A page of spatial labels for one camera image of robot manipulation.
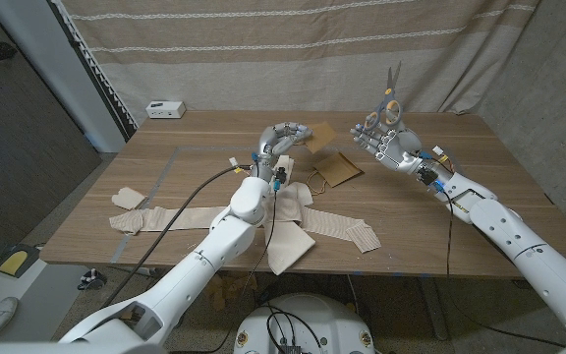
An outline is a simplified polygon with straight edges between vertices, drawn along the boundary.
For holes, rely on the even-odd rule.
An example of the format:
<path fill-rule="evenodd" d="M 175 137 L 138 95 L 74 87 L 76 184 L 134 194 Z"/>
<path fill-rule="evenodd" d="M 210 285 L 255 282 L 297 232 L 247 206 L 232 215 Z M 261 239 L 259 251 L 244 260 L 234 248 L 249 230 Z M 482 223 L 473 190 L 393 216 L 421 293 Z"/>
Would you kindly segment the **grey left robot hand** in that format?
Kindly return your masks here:
<path fill-rule="evenodd" d="M 275 164 L 275 159 L 295 143 L 312 135 L 312 129 L 297 122 L 283 122 L 267 127 L 259 138 L 257 163 L 259 167 Z"/>

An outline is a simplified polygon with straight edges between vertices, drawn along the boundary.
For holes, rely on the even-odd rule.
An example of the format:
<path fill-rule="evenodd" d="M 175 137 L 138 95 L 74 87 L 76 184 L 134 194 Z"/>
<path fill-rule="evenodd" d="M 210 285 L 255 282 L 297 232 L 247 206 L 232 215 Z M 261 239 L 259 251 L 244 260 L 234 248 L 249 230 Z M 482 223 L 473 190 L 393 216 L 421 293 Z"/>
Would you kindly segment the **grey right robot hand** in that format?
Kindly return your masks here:
<path fill-rule="evenodd" d="M 419 157 L 422 149 L 419 137 L 402 123 L 397 126 L 378 123 L 369 130 L 357 124 L 350 133 L 356 144 L 390 170 L 412 174 L 423 162 Z"/>

